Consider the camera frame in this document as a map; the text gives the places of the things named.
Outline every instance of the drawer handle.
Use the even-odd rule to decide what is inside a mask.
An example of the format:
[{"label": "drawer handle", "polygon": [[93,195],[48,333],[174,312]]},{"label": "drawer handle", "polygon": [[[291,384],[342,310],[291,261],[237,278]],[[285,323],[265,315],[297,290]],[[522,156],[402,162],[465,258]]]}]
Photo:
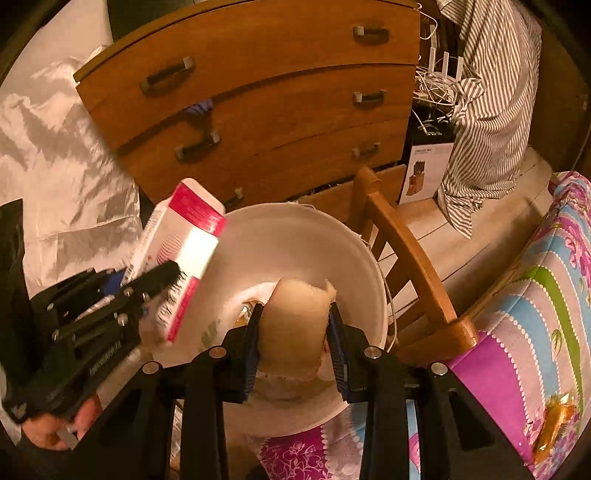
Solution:
[{"label": "drawer handle", "polygon": [[195,61],[193,60],[193,57],[185,57],[180,63],[166,67],[165,69],[144,78],[139,86],[144,93],[148,93],[157,83],[162,82],[177,73],[188,72],[194,67]]},{"label": "drawer handle", "polygon": [[224,208],[226,209],[226,211],[232,210],[242,201],[243,198],[244,194],[242,192],[242,188],[234,190],[234,197],[223,202]]},{"label": "drawer handle", "polygon": [[211,132],[205,139],[201,140],[200,142],[194,143],[192,145],[181,145],[174,149],[174,154],[177,156],[177,160],[185,160],[186,157],[194,154],[196,151],[201,150],[203,148],[212,147],[217,145],[222,140],[220,134],[217,130]]},{"label": "drawer handle", "polygon": [[374,106],[378,105],[379,103],[383,103],[385,98],[386,90],[380,90],[376,93],[367,93],[365,95],[361,92],[355,92],[353,94],[353,103],[357,103],[359,105]]},{"label": "drawer handle", "polygon": [[371,155],[375,155],[379,151],[380,142],[374,143],[369,148],[354,148],[352,150],[353,156],[357,159],[361,157],[369,157]]},{"label": "drawer handle", "polygon": [[357,25],[356,27],[353,27],[353,36],[355,38],[372,37],[381,41],[388,41],[390,38],[390,30],[387,28],[371,28]]}]

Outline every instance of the product box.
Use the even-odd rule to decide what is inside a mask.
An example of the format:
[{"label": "product box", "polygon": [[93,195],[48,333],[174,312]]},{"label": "product box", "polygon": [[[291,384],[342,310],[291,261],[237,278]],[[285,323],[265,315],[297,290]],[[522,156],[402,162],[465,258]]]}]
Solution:
[{"label": "product box", "polygon": [[154,209],[121,286],[167,260],[180,267],[178,280],[146,305],[145,320],[157,335],[174,342],[187,306],[225,225],[223,204],[193,179],[179,183]]},{"label": "product box", "polygon": [[403,160],[408,163],[399,205],[431,198],[441,184],[452,154],[455,133],[448,123],[408,126]]}]

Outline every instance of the wooden floor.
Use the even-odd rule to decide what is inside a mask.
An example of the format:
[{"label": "wooden floor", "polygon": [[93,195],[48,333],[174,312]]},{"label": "wooden floor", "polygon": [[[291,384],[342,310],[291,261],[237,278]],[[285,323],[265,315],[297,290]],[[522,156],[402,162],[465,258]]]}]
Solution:
[{"label": "wooden floor", "polygon": [[[459,315],[464,313],[523,250],[551,203],[550,166],[527,149],[515,190],[501,200],[487,200],[472,216],[468,240],[447,223],[432,199],[399,207],[411,232],[433,262]],[[388,274],[396,255],[387,245],[379,264]],[[409,283],[395,297],[402,313],[417,295]]]}]

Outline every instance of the striped shirt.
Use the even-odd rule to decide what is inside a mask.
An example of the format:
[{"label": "striped shirt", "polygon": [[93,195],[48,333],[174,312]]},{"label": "striped shirt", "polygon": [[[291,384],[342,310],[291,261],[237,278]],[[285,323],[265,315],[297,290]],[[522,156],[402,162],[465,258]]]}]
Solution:
[{"label": "striped shirt", "polygon": [[456,142],[438,192],[448,221],[472,236],[471,214],[515,188],[538,88],[541,27],[511,0],[437,0],[460,28],[483,93],[454,114]]}]

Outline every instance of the white bowl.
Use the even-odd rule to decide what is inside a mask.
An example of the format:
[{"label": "white bowl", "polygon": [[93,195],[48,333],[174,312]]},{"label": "white bowl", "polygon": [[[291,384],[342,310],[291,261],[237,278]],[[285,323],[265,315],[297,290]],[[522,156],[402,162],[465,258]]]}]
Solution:
[{"label": "white bowl", "polygon": [[[321,288],[328,279],[337,291],[343,321],[363,329],[371,345],[385,345],[383,280],[357,234],[325,213],[292,203],[253,205],[226,218],[175,344],[155,354],[155,359],[165,366],[190,362],[221,343],[252,287],[282,277]],[[227,426],[242,433],[276,437],[314,428],[345,407],[334,382],[316,379],[278,385],[257,378],[249,400],[243,405],[225,404],[224,416]]]}]

